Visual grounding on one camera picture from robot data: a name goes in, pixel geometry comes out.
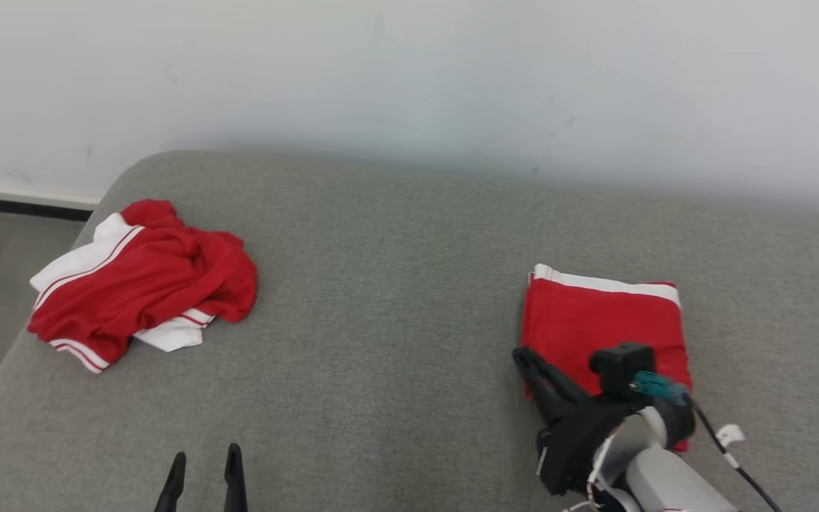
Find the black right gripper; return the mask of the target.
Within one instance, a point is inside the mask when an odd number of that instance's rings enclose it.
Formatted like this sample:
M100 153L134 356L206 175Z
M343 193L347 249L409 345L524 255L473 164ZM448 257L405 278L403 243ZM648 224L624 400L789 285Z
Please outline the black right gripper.
M660 398L592 399L531 347L515 348L513 362L546 425L537 434L536 474L552 496L585 494L601 445L628 418L646 421L650 439L666 449L695 433L695 416L687 405Z

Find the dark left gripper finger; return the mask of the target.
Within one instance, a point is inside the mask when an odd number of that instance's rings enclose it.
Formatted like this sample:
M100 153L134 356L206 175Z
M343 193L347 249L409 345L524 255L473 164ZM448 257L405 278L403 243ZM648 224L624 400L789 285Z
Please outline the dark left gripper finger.
M172 465L162 487L154 512L175 512L178 500L184 491L186 475L186 454L178 452L173 458Z
M224 512L248 512L246 479L240 445L231 443L225 460Z

